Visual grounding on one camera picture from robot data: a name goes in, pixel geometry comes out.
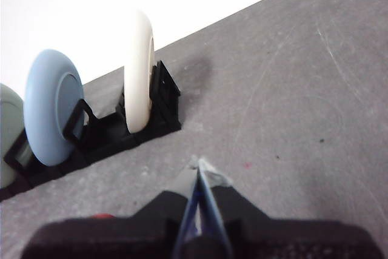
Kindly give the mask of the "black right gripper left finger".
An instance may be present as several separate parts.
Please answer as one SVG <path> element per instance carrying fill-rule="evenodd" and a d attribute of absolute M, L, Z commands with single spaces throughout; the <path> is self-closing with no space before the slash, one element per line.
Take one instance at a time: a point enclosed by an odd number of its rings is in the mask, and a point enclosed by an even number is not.
<path fill-rule="evenodd" d="M 196 183 L 199 162 L 129 217 L 70 218 L 40 227 L 23 258 L 169 258 Z"/>

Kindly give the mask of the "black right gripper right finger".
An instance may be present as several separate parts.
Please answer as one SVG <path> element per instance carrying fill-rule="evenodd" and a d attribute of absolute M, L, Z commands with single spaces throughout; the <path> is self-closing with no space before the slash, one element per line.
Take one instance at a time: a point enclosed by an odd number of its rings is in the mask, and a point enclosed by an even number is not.
<path fill-rule="evenodd" d="M 198 166 L 215 224 L 234 258 L 374 258 L 375 242 L 363 228 L 332 220 L 270 217 L 204 158 Z"/>

